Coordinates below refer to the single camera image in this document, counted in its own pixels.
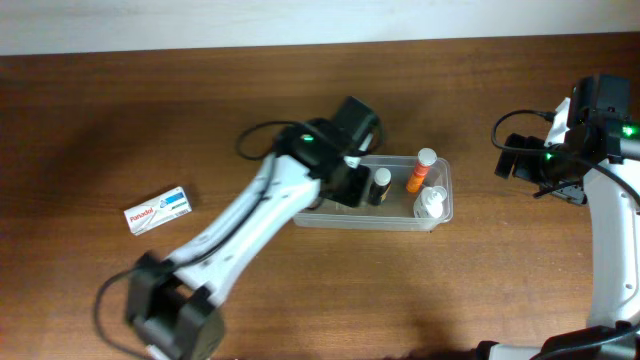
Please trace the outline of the white pump bottle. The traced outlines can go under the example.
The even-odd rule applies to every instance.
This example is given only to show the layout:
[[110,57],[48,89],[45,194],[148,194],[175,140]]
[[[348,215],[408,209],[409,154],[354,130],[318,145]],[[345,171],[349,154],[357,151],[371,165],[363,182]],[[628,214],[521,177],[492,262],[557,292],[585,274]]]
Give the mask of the white pump bottle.
[[442,186],[424,187],[414,202],[414,216],[416,218],[438,219],[444,212],[444,201],[447,190]]

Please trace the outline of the orange tube white cap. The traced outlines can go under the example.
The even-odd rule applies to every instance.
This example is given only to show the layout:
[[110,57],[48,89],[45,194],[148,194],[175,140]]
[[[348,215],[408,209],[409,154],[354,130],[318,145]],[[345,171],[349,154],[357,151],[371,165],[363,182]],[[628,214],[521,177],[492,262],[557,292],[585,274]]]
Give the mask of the orange tube white cap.
[[409,193],[417,193],[420,190],[431,166],[437,159],[437,153],[431,148],[423,148],[418,152],[414,169],[405,186]]

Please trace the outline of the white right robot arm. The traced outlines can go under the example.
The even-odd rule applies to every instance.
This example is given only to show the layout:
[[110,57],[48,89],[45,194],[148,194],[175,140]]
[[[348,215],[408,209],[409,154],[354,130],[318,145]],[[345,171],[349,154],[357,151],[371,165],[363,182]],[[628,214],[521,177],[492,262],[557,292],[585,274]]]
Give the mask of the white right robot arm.
[[636,359],[639,356],[639,128],[629,122],[578,125],[532,145],[512,134],[496,168],[548,192],[577,185],[593,235],[594,292],[587,326],[539,348],[483,341],[479,359]]

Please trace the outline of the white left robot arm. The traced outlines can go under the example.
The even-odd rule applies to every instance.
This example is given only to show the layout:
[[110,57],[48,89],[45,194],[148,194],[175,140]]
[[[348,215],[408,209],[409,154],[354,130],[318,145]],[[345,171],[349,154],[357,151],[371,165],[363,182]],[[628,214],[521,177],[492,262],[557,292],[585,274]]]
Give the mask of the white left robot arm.
[[384,139],[377,125],[282,122],[247,188],[199,235],[129,272],[125,319],[148,359],[207,359],[224,336],[219,312],[247,265],[296,214],[327,198],[355,207],[361,165]]

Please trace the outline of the dark bottle white cap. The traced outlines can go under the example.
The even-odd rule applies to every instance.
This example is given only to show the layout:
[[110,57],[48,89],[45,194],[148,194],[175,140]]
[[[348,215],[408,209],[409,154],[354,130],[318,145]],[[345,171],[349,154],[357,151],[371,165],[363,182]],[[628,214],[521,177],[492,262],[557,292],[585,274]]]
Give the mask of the dark bottle white cap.
[[378,168],[370,184],[368,203],[372,206],[381,205],[391,185],[392,174],[387,168]]

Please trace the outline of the white Panadol medicine box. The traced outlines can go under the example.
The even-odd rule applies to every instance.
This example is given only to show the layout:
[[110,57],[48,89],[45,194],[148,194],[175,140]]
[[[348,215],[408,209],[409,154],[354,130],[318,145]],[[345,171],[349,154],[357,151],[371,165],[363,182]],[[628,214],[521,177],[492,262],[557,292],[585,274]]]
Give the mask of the white Panadol medicine box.
[[192,211],[181,186],[166,191],[123,212],[130,232],[141,235]]

